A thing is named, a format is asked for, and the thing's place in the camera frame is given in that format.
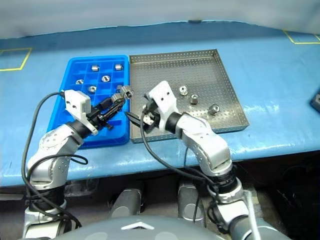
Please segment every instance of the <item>blue table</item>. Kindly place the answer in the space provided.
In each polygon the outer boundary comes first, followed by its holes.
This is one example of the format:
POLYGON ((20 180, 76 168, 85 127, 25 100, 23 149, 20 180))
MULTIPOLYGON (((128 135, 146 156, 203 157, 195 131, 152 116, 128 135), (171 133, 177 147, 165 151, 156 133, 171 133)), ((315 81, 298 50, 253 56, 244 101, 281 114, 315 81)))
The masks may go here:
MULTIPOLYGON (((291 36, 298 42, 319 42, 312 34, 291 36)), ((21 64, 25 51, 1 51, 16 48, 33 49, 22 70, 0 70, 0 186, 23 183, 21 158, 34 109, 42 97, 59 89, 68 60, 81 56, 218 49, 250 123, 243 131, 221 134, 233 160, 320 149, 320 113, 310 106, 320 88, 320 44, 294 44, 282 30, 236 22, 182 22, 0 40, 0 69, 21 64)), ((48 127, 54 101, 40 111, 29 157, 48 127)), ((150 146, 168 163, 183 166, 185 147, 179 140, 150 146)), ((164 168, 141 143, 83 149, 78 154, 89 164, 72 162, 69 180, 164 168)), ((197 164, 191 153, 187 162, 197 164)))

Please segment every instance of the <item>yellow tape line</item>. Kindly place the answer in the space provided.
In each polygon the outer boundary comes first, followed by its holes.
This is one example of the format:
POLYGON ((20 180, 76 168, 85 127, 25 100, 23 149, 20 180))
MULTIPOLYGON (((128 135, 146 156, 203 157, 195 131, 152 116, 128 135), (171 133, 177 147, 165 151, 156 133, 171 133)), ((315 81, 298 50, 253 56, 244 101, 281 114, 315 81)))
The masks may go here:
POLYGON ((286 31, 286 30, 282 30, 285 35, 290 39, 290 41, 293 43, 293 44, 296 44, 296 45, 302 45, 302 44, 320 44, 320 38, 314 34, 314 36, 319 40, 319 41, 301 41, 301 42, 296 42, 293 40, 293 38, 289 35, 289 33, 286 31))
POLYGON ((24 68, 26 61, 28 60, 30 53, 32 51, 32 47, 24 47, 24 48, 12 48, 12 49, 1 49, 0 53, 2 54, 3 52, 11 52, 11 51, 22 51, 22 50, 28 50, 25 58, 23 59, 20 67, 15 67, 15 68, 0 68, 0 72, 6 72, 6 71, 20 71, 24 68))

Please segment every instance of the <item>blue plastic bin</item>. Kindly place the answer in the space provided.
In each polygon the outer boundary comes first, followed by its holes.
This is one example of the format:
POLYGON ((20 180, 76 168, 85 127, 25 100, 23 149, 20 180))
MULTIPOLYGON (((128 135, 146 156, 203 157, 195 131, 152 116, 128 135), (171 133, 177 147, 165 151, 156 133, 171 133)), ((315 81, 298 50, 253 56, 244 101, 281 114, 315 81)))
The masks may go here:
MULTIPOLYGON (((75 57, 69 60, 60 86, 61 90, 81 91, 91 98, 91 105, 95 106, 103 99, 113 95, 118 85, 129 85, 129 61, 125 55, 75 57), (121 64, 122 70, 116 70, 115 64, 121 64), (99 66, 99 71, 92 71, 92 66, 99 66), (103 82, 102 77, 111 77, 109 82, 103 82), (76 84, 77 80, 83 80, 83 84, 76 84), (95 94, 88 92, 88 87, 96 86, 95 94)), ((129 120, 124 112, 129 111, 127 100, 122 110, 118 112, 109 124, 113 129, 106 127, 96 136, 90 135, 84 140, 82 148, 102 147, 124 144, 129 140, 129 120)), ((51 115, 47 131, 51 131, 66 122, 72 122, 74 118, 65 110, 66 105, 62 97, 58 97, 51 115)))

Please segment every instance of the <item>white wall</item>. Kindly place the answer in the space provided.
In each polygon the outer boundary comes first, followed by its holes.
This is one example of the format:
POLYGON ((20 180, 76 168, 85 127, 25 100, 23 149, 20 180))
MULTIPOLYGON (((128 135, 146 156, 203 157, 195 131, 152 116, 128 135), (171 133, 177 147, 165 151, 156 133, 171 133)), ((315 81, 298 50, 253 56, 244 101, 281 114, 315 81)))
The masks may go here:
POLYGON ((1 0, 0 39, 187 20, 320 34, 320 0, 1 0))

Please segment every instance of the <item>perforated metal tray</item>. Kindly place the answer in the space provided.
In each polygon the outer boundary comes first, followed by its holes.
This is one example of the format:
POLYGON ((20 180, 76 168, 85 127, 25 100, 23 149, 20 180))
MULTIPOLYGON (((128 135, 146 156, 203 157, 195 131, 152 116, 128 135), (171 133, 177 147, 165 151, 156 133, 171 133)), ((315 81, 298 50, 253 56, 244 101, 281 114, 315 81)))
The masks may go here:
MULTIPOLYGON (((249 126, 216 49, 131 55, 129 61, 130 85, 134 91, 130 101, 131 112, 140 116, 147 102, 144 94, 166 80, 177 98, 179 111, 206 119, 215 133, 240 131, 249 126), (188 95, 180 95, 181 85, 187 85, 188 95), (199 95, 199 104, 190 104, 192 94, 199 95), (220 112, 215 116, 208 114, 212 104, 220 107, 220 112)), ((158 129, 146 136, 148 141, 175 137, 158 129)), ((134 143, 140 143, 140 129, 131 125, 130 137, 134 143)))

